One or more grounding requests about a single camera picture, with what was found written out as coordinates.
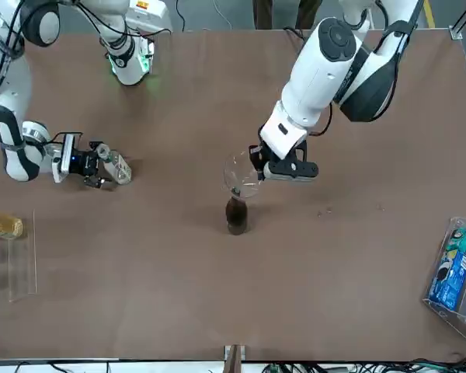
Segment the robotic arm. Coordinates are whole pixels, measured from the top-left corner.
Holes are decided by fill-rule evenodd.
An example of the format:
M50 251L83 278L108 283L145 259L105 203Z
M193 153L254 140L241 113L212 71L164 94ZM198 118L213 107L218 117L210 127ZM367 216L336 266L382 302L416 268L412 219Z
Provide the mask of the robotic arm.
M151 18L144 6L148 5L146 2L0 0L0 147L5 171L22 182L35 179L40 172L53 173L57 183L69 173L78 173L85 177L87 185L99 187L104 180L93 179L99 160L94 147L81 152L75 149L72 135L64 136L63 142L55 142L45 126L24 121L31 97L24 39L40 47L53 44L60 33L60 3L75 6L96 28L113 72L122 84L135 85L150 71L153 44L131 32L125 18L129 9L137 12L139 19Z
M351 121L369 122L389 107L398 64L416 27L423 0L340 0L344 20L323 19L300 52L271 117L249 148L259 180L312 181L318 167L307 161L306 137L334 101ZM363 43L370 7L386 26L374 51Z

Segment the table surface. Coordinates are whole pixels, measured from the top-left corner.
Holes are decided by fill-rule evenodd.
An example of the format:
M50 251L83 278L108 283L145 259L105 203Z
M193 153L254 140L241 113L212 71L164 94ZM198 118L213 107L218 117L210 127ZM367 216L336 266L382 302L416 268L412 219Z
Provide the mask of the table surface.
M224 160L256 143L299 43L271 32L158 38L155 73L110 74L95 37L30 47L28 119L126 155L115 192L72 176L10 180L0 211L36 210L39 294L0 305L0 357L436 360L466 341L421 302L449 218L466 216L466 64L417 31L380 120L337 109L309 139L314 183L265 183L228 234Z

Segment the yellow bottle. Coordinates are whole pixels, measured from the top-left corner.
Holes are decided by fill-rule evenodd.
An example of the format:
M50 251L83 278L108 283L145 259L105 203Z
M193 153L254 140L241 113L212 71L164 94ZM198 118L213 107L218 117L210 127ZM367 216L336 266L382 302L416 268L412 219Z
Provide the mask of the yellow bottle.
M11 215L0 214L0 238L17 239L23 233L23 221Z

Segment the person's leg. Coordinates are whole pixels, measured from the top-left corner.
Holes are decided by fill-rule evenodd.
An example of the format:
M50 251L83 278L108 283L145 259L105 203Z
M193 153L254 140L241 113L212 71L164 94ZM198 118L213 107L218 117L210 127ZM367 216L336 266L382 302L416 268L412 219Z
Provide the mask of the person's leg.
M321 5L322 0L301 0L298 5L297 30L309 30L314 24L316 12Z
M254 24L258 30L273 28L273 0L252 0Z

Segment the wire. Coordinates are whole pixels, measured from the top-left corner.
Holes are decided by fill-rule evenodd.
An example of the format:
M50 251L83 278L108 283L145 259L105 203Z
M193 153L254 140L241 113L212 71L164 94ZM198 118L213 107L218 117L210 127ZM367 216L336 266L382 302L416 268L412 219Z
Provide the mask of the wire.
M12 50L13 50L13 51L16 49L17 43L21 40L21 36L20 36L20 35L21 35L22 31L24 30L24 27L29 23L29 21L33 18L33 16L36 14L36 12L38 12L38 11L39 11L40 9L42 9L42 8L45 8L45 7L47 7L47 6L50 6L51 4L52 4L52 3L47 2L47 3L43 3L43 4L41 4L41 5L38 5L38 6L26 17L26 19L24 19L23 23L21 23L21 26L19 27L19 29L18 29L18 31L17 31L17 33L16 33L17 38L14 40L14 44L12 45ZM13 27L11 27L11 28L9 29L9 35L11 35L11 32L14 33ZM6 45L9 45L9 43L10 43L10 39L9 39L9 37L7 37ZM7 57L7 56L6 56L5 54L2 54L2 61L1 61L1 63L0 63L0 75L1 75L1 77L0 77L0 88L2 87L2 84L3 84L4 80L5 80L5 74L2 74L2 73L1 73L1 70L3 69L3 64L5 63L6 57Z
M219 10L219 8L217 7L217 3L216 3L216 0L212 0L213 4L214 4L214 9L216 9L216 13L221 16L222 19L224 19L226 21L226 23L228 25L230 25L230 30L233 30L233 26L231 25L231 22L228 20L228 18L226 18L223 13L221 13L221 10Z
M21 361L20 363L17 364L17 367L14 371L14 373L17 373L19 371L19 369L23 366L23 365L30 365L31 363L28 362L28 361Z
M17 17L19 15L19 12L20 12L20 10L23 7L25 2L26 2L26 0L21 0L19 2L19 4L17 5L16 10L14 11L14 14L12 15L12 20L11 20L11 23L10 23L10 26L9 26L9 33L7 34L7 39L5 40L5 46L6 47L9 47L10 40L12 39L12 34L14 33L14 25L16 24L16 20L17 20ZM6 59L7 59L7 55L5 53L3 53L2 58L0 60L0 75L2 75L2 69L4 67Z
M160 33L164 33L164 32L172 33L170 29L160 29L159 31L155 31L154 33L143 33L141 35L143 37L154 37L155 35L159 35Z
M347 24L347 26L350 27L351 30L354 30L354 31L355 31L355 30L360 29L360 28L363 26L364 22L366 22L366 18L367 18L367 9L364 9L364 10L361 12L361 14L360 14L360 21L359 21L359 23L357 23L356 25L353 25L352 23L348 23L348 22L346 21L346 24Z
M179 2L179 0L176 0L176 12L178 13L179 18L181 18L181 20L183 21L183 27L181 28L181 32L184 33L185 32L186 20L185 20L185 17L183 17L183 14L181 14L181 12L179 11L178 2Z
M383 2L381 2L381 0L376 0L376 2L374 2L374 3L376 4L376 6L383 13L383 18L385 19L385 29L387 29L388 28L388 12L387 12L387 9L385 9L385 7L383 5Z
M304 37L304 34L302 33L302 31L298 31L298 30L296 30L295 28L293 28L291 26L286 26L286 27L283 28L283 30L290 31L293 35L295 35L299 39L302 39L303 41L305 41L305 37Z
M59 136L61 136L62 134L78 134L78 135L79 135L78 146L79 146L79 142L81 141L81 138L83 137L83 133L82 133L82 132L57 132L57 134L54 136L54 138L52 138L50 141L43 142L42 145L49 145L49 144L59 144L59 145L62 145L62 144L64 144L63 142L55 141L55 139L57 139L57 138L58 138Z
M310 132L309 136L314 136L316 138L318 136L322 136L323 134L325 134L326 131L329 129L329 125L332 123L332 119L333 119L333 103L329 103L329 118L328 118L328 123L326 124L325 129L321 132Z
M59 368L57 365L55 365L54 363L48 363L53 369L55 369L56 371L61 371L62 373L69 373L68 371L66 371L65 369L62 369L62 368Z
M83 4L79 3L77 5L81 11L83 13L85 13L86 16L88 16L86 13L89 13L89 15L91 17L93 17L94 19L96 19L97 21L100 22L100 24L102 24L103 26L105 26L106 28L108 28L109 30L113 31L114 33L118 33L120 35L123 35L125 37L153 37L154 35L158 35L164 31L167 31L169 33L171 33L171 30L170 29L160 29L159 31L155 31L154 33L145 33L145 34L142 34L142 33L125 33L123 31L119 31L119 30L116 30L114 29L111 25L109 25L108 23L105 23L103 22L100 17L98 17L94 12L92 12L90 9L86 8L86 6L84 6ZM93 26L97 29L97 31L99 31L100 33L100 30L95 26L94 22L92 19L90 19Z
M90 16L88 15L88 13L85 11L84 6L82 6L82 7L81 7L81 6L78 6L78 9L85 15L86 18L88 18L88 21L90 21L90 23L92 24L92 26L95 28L96 32L97 32L97 33L100 33L99 27L93 22L92 17L90 17Z

